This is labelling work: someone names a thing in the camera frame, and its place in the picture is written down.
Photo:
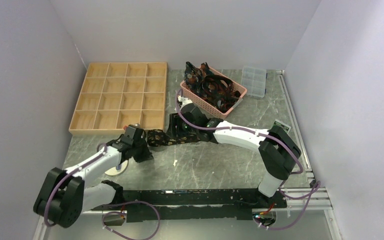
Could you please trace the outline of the black gold patterned tie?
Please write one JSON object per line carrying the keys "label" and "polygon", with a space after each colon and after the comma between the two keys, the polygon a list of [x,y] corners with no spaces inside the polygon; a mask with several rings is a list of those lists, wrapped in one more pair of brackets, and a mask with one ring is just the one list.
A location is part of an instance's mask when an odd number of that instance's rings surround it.
{"label": "black gold patterned tie", "polygon": [[146,142],[149,147],[165,147],[182,145],[188,143],[198,143],[202,140],[194,134],[181,134],[177,136],[170,136],[162,129],[151,129],[146,134]]}

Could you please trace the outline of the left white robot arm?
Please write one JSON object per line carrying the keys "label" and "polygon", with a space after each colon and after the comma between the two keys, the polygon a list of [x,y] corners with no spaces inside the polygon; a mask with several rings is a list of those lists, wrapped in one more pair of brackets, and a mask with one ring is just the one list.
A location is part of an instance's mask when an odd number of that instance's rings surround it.
{"label": "left white robot arm", "polygon": [[151,160],[146,132],[136,125],[128,125],[117,139],[100,143],[95,154],[82,162],[61,169],[51,169],[33,205],[47,227],[68,228],[81,213],[99,206],[119,209],[124,201],[124,188],[110,180],[92,186],[92,182],[113,167],[134,159],[137,163]]}

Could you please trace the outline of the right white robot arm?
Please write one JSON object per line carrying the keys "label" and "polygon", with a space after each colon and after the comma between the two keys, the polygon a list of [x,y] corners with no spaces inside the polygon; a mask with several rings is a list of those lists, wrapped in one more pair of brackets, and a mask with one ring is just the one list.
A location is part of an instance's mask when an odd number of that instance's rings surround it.
{"label": "right white robot arm", "polygon": [[192,136],[203,142],[229,144],[260,154],[267,173],[258,185],[256,203],[267,208],[275,201],[275,192],[293,173],[302,154],[300,148],[280,126],[255,129],[232,124],[221,118],[208,118],[193,103],[183,105],[169,115],[166,132],[172,138]]}

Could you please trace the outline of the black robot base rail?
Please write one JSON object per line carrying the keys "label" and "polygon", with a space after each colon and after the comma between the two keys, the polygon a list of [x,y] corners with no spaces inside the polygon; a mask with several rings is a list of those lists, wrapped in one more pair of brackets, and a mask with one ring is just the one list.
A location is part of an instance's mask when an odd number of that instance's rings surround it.
{"label": "black robot base rail", "polygon": [[258,210],[285,209],[284,196],[267,197],[256,188],[124,190],[113,206],[102,204],[94,211],[121,210],[126,221],[223,219],[251,220]]}

